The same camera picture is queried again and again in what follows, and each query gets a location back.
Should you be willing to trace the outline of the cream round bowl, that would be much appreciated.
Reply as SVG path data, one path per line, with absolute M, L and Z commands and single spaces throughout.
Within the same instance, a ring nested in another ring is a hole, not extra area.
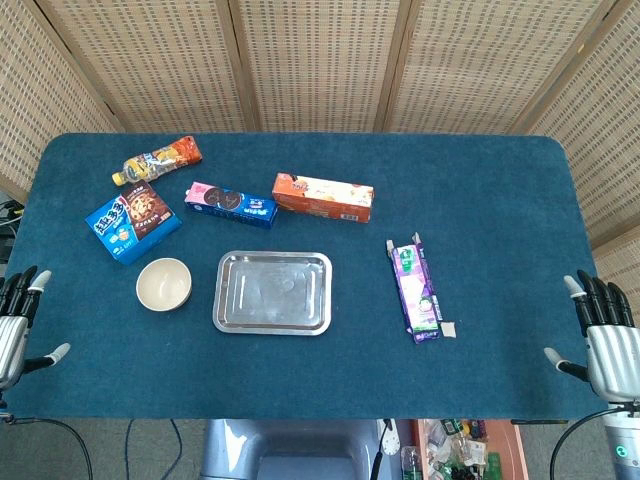
M 166 312 L 181 307 L 192 291 L 189 268 L 176 258 L 159 258 L 140 272 L 136 296 L 148 310 Z

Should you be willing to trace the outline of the rectangular stainless steel tray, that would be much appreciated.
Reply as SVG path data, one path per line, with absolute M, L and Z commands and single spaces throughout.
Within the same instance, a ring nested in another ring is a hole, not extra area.
M 332 277 L 322 253 L 230 251 L 218 264 L 213 324 L 228 334 L 319 336 L 332 320 Z

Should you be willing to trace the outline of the orange biscuit box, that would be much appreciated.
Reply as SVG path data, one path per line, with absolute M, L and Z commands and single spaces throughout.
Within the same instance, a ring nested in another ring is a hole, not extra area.
M 289 211 L 368 223 L 374 188 L 346 182 L 278 173 L 272 188 L 276 203 Z

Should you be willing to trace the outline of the white black handheld tool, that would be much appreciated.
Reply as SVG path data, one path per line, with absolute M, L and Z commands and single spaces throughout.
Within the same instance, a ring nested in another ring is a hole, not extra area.
M 371 468 L 370 479 L 378 480 L 383 457 L 393 456 L 400 450 L 400 439 L 396 421 L 394 419 L 377 420 L 379 442 L 378 449 Z

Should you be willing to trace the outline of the woven bamboo folding screen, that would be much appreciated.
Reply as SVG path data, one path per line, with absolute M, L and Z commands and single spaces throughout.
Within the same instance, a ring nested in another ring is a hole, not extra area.
M 640 307 L 640 0 L 0 0 L 0 197 L 70 132 L 538 134 Z

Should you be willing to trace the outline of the blue table cloth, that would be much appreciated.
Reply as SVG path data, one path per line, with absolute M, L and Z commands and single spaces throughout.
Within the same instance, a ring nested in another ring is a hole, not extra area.
M 20 416 L 123 418 L 573 419 L 604 408 L 545 347 L 585 359 L 563 278 L 594 268 L 563 147 L 543 136 L 200 134 L 200 163 L 154 189 L 181 219 L 148 260 L 191 271 L 179 309 L 136 298 L 143 262 L 114 260 L 85 218 L 118 191 L 128 158 L 162 134 L 64 134 L 45 148 L 8 270 L 52 273 L 31 331 L 57 366 L 6 396 Z M 262 229 L 188 210 L 195 181 L 261 196 L 280 172 L 370 185 L 366 224 L 279 212 Z M 416 344 L 386 241 L 424 245 L 455 338 Z M 212 321 L 217 266 L 232 250 L 310 251 L 333 266 L 332 321 L 319 336 L 226 334 Z

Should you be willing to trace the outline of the orange box of clutter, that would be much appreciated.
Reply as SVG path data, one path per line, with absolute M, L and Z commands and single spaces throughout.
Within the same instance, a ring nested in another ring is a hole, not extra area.
M 520 430 L 508 420 L 412 420 L 399 458 L 403 480 L 529 480 Z

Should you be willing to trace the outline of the purple toothpaste box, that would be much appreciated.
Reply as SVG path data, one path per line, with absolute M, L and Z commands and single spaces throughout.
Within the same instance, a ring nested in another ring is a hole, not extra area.
M 433 285 L 424 245 L 418 232 L 412 243 L 395 246 L 386 241 L 404 315 L 405 330 L 416 344 L 441 336 L 455 338 L 454 322 L 445 322 Z

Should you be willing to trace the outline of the blue pink sandwich cookie box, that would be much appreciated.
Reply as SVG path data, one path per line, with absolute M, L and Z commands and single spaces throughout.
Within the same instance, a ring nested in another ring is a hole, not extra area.
M 278 212 L 272 199 L 200 182 L 192 183 L 184 202 L 193 211 L 265 229 L 272 227 Z

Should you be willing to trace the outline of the yellow orange snack pouch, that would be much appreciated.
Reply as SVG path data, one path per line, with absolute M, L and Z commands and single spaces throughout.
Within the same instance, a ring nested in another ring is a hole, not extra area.
M 116 186 L 150 182 L 179 168 L 193 165 L 202 160 L 202 154 L 193 136 L 182 137 L 170 145 L 143 153 L 126 160 L 119 172 L 112 174 Z

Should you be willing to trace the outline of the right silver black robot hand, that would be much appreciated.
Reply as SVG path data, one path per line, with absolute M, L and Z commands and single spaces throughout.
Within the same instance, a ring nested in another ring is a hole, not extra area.
M 544 349 L 546 358 L 557 371 L 588 383 L 609 404 L 640 403 L 640 327 L 626 294 L 583 270 L 563 281 L 575 306 L 587 364 L 572 363 L 551 347 Z

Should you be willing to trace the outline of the blue chocolate cookie box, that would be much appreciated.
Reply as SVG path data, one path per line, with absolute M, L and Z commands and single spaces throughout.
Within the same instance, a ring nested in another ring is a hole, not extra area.
M 182 225 L 144 180 L 131 184 L 85 222 L 109 254 L 124 265 L 134 263 Z

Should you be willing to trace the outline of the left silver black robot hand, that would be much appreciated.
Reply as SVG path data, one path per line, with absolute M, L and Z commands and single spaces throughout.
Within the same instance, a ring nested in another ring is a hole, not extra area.
M 25 358 L 40 297 L 51 278 L 49 270 L 37 270 L 31 266 L 8 279 L 0 277 L 0 397 L 22 376 L 56 365 L 71 349 L 63 343 L 44 356 Z

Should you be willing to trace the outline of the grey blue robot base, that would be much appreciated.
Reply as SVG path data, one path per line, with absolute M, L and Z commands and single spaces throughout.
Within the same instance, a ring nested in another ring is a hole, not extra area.
M 199 480 L 369 480 L 378 442 L 377 420 L 210 420 Z M 399 453 L 378 480 L 401 479 Z

